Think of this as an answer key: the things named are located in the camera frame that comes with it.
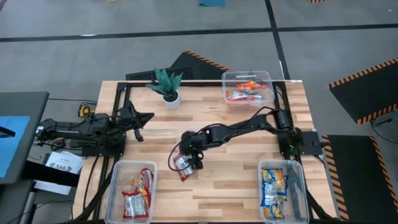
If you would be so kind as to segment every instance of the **clear plastic bin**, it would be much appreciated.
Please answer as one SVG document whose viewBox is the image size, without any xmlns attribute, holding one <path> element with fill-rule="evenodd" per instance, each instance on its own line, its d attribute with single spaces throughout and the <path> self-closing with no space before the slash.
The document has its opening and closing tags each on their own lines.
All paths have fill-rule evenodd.
<svg viewBox="0 0 398 224">
<path fill-rule="evenodd" d="M 305 190 L 303 167 L 297 161 L 262 160 L 259 162 L 259 196 L 262 199 L 262 169 L 282 169 L 287 179 L 287 201 L 284 202 L 284 219 L 269 218 L 264 215 L 264 207 L 260 208 L 260 216 L 264 223 L 296 223 L 310 221 L 308 214 L 307 193 Z"/>
<path fill-rule="evenodd" d="M 135 178 L 143 168 L 149 169 L 154 174 L 149 217 L 140 219 L 123 218 L 124 197 L 122 191 L 131 191 L 130 181 Z M 106 205 L 105 222 L 107 224 L 150 223 L 154 215 L 156 183 L 157 165 L 155 162 L 118 161 L 113 168 L 108 203 Z"/>
<path fill-rule="evenodd" d="M 250 72 L 225 72 L 222 76 L 223 83 L 223 95 L 224 100 L 230 105 L 257 105 L 261 106 L 265 103 L 273 101 L 274 89 L 272 87 L 271 76 L 268 72 L 265 71 L 250 71 Z M 240 89 L 237 85 L 256 82 L 260 84 L 262 88 L 256 88 L 256 90 L 248 90 L 244 91 Z M 235 93 L 235 96 L 239 93 L 249 93 L 247 96 L 250 96 L 250 100 L 241 100 L 241 101 L 231 101 L 229 97 L 231 97 L 231 93 Z"/>
</svg>

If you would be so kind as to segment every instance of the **green plant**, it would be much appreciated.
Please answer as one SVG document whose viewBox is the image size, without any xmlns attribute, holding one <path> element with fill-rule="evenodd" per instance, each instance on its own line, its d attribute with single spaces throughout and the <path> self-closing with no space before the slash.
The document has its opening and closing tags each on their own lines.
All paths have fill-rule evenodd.
<svg viewBox="0 0 398 224">
<path fill-rule="evenodd" d="M 164 99 L 169 102 L 173 102 L 177 99 L 178 95 L 176 90 L 181 85 L 181 75 L 174 76 L 174 73 L 169 77 L 167 75 L 166 69 L 160 71 L 159 69 L 155 69 L 157 85 L 155 84 L 146 84 L 146 87 L 154 90 L 156 93 L 163 95 Z"/>
</svg>

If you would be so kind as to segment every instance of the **wooden table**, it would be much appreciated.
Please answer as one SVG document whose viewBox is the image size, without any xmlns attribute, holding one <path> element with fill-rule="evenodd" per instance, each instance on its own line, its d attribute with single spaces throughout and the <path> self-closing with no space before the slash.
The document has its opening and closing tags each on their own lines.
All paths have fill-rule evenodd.
<svg viewBox="0 0 398 224">
<path fill-rule="evenodd" d="M 311 130 L 312 117 L 303 83 L 285 83 L 294 125 L 304 131 Z M 103 82 L 97 113 L 112 114 L 116 85 L 117 82 Z M 267 131 L 256 131 L 236 137 L 219 148 L 209 149 L 205 151 L 204 169 L 195 171 L 183 183 L 178 174 L 167 167 L 169 152 L 180 141 L 181 134 L 188 130 L 197 131 L 212 123 L 237 123 L 249 119 L 256 110 L 231 110 L 224 102 L 221 87 L 180 87 L 179 92 L 181 106 L 176 110 L 168 110 L 161 96 L 152 90 L 146 87 L 131 88 L 130 99 L 136 110 L 154 112 L 155 116 L 141 131 L 144 142 L 137 142 L 133 131 L 127 133 L 126 149 L 121 159 L 155 161 L 159 167 L 152 222 L 261 221 L 257 165 L 261 159 L 282 159 L 277 137 Z M 309 191 L 325 211 L 335 217 L 323 164 L 313 156 L 302 156 L 302 160 Z M 82 211 L 93 161 L 94 158 L 87 158 L 81 170 L 73 205 L 75 216 Z M 97 191 L 101 165 L 102 158 L 95 166 L 86 203 Z M 100 218 L 105 216 L 107 199 L 108 191 L 102 199 Z"/>
</svg>

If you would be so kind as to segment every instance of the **yellow and black hazard stripe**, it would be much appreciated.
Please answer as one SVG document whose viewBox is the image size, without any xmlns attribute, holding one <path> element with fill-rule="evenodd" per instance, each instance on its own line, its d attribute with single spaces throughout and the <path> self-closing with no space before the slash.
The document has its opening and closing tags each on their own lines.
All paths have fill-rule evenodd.
<svg viewBox="0 0 398 224">
<path fill-rule="evenodd" d="M 322 141 L 328 142 L 330 144 L 328 136 L 322 136 Z M 337 174 L 335 158 L 333 157 L 330 145 L 325 146 L 324 149 L 325 149 L 326 161 L 328 163 L 331 184 L 333 185 L 333 191 L 335 193 L 338 213 L 340 215 L 341 220 L 347 221 L 349 220 L 349 217 L 348 217 L 347 207 L 344 201 L 343 191 L 341 190 L 341 185 Z"/>
<path fill-rule="evenodd" d="M 367 74 L 370 74 L 372 72 L 375 72 L 375 71 L 377 71 L 377 70 L 379 70 L 381 68 L 387 67 L 387 66 L 392 65 L 392 64 L 397 63 L 397 62 L 398 62 L 398 58 L 394 58 L 392 60 L 388 60 L 386 62 L 380 63 L 380 64 L 375 65 L 373 67 L 367 68 L 367 69 L 365 69 L 363 71 L 357 72 L 357 73 L 355 73 L 353 75 L 344 77 L 341 80 L 337 80 L 335 82 L 332 82 L 332 83 L 329 84 L 329 88 L 334 88 L 334 87 L 343 85 L 345 83 L 350 82 L 351 80 L 354 80 L 356 78 L 362 77 L 362 76 L 367 75 Z"/>
<path fill-rule="evenodd" d="M 384 115 L 386 113 L 390 113 L 391 111 L 395 111 L 396 109 L 398 109 L 398 105 L 397 103 L 394 103 L 393 105 L 387 106 L 385 107 L 383 110 L 379 110 L 377 112 L 374 112 L 373 114 L 369 114 L 361 119 L 357 120 L 357 124 L 363 124 L 367 121 L 370 121 L 372 119 L 376 119 L 378 117 L 380 117 L 381 115 Z"/>
<path fill-rule="evenodd" d="M 395 63 L 398 63 L 398 58 L 394 58 L 394 59 L 388 60 L 386 62 L 380 63 L 380 64 L 375 65 L 373 67 L 367 68 L 367 69 L 365 69 L 363 71 L 357 72 L 357 73 L 355 73 L 353 75 L 350 75 L 348 77 L 344 77 L 341 80 L 337 80 L 337 81 L 335 81 L 333 83 L 330 83 L 329 84 L 329 89 L 337 88 L 338 86 L 344 85 L 345 83 L 348 83 L 348 82 L 350 82 L 352 80 L 355 80 L 357 78 L 366 76 L 367 74 L 370 74 L 370 73 L 375 72 L 375 71 L 377 71 L 377 70 L 379 70 L 381 68 L 385 68 L 385 67 L 390 66 L 390 65 L 395 64 Z M 376 119 L 376 118 L 378 118 L 378 117 L 380 117 L 380 116 L 382 116 L 382 115 L 384 115 L 386 113 L 389 113 L 391 111 L 395 111 L 396 109 L 398 109 L 398 105 L 397 104 L 398 104 L 398 102 L 394 103 L 394 104 L 391 104 L 391 105 L 388 105 L 382 110 L 375 111 L 375 112 L 373 112 L 371 114 L 368 114 L 368 115 L 364 116 L 363 118 L 358 119 L 357 120 L 357 124 L 366 123 L 366 122 L 368 122 L 368 121 L 370 121 L 372 119 Z"/>
<path fill-rule="evenodd" d="M 325 2 L 328 0 L 308 0 L 309 3 L 320 3 L 320 2 Z"/>
<path fill-rule="evenodd" d="M 380 163 L 380 166 L 381 166 L 381 170 L 383 171 L 384 178 L 385 178 L 385 180 L 386 180 L 386 182 L 387 182 L 388 189 L 390 190 L 390 194 L 391 194 L 391 197 L 392 197 L 392 201 L 394 202 L 394 205 L 396 206 L 396 210 L 397 210 L 397 213 L 398 213 L 398 199 L 397 199 L 397 195 L 395 194 L 394 188 L 392 187 L 392 183 L 391 183 L 391 180 L 390 180 L 390 178 L 389 178 L 389 176 L 388 176 L 387 168 L 386 168 L 386 165 L 384 164 L 383 157 L 381 156 L 381 152 L 380 152 L 380 150 L 379 150 L 379 146 L 377 145 L 376 139 L 375 139 L 374 137 L 370 136 L 369 138 L 370 138 L 370 139 L 372 140 L 372 142 L 373 142 L 374 150 L 376 151 L 377 158 L 379 159 L 379 163 Z"/>
<path fill-rule="evenodd" d="M 211 60 L 208 60 L 207 58 L 202 57 L 202 56 L 196 54 L 195 52 L 192 52 L 190 50 L 185 50 L 184 52 L 187 53 L 187 54 L 190 54 L 190 55 L 192 55 L 192 56 L 194 56 L 196 58 L 199 58 L 200 60 L 202 60 L 202 61 L 204 61 L 206 63 L 209 63 L 210 65 L 212 65 L 212 66 L 214 66 L 216 68 L 219 68 L 219 69 L 224 70 L 226 72 L 232 72 L 232 70 L 230 70 L 230 69 L 228 69 L 228 68 L 226 68 L 226 67 L 224 67 L 222 65 L 219 65 L 216 62 L 212 62 Z"/>
</svg>

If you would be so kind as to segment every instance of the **gray floor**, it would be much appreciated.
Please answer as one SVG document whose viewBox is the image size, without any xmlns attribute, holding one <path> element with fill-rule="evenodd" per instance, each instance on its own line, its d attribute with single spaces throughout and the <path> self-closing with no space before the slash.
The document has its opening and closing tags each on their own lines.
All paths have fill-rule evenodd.
<svg viewBox="0 0 398 224">
<path fill-rule="evenodd" d="M 271 2 L 279 27 L 398 21 L 396 0 Z M 227 0 L 226 7 L 221 8 L 199 7 L 196 1 L 184 0 L 7 0 L 0 12 L 0 38 L 267 27 L 270 22 L 262 0 Z M 398 29 L 279 35 L 291 79 L 304 81 L 318 132 L 375 136 L 394 188 L 398 189 L 397 146 L 377 137 L 369 124 L 355 124 L 328 89 L 332 81 L 396 57 Z M 270 32 L 3 42 L 0 91 L 45 90 L 51 97 L 95 100 L 102 80 L 123 80 L 127 73 L 169 67 L 183 50 L 192 50 L 232 70 L 266 70 L 273 79 L 282 78 Z M 44 118 L 78 121 L 77 107 L 75 102 L 49 101 Z M 393 124 L 378 130 L 398 141 Z M 33 147 L 31 156 L 40 157 L 48 150 Z M 43 196 L 41 200 L 53 197 Z M 69 215 L 70 204 L 44 206 L 38 209 L 34 223 L 62 222 Z"/>
</svg>

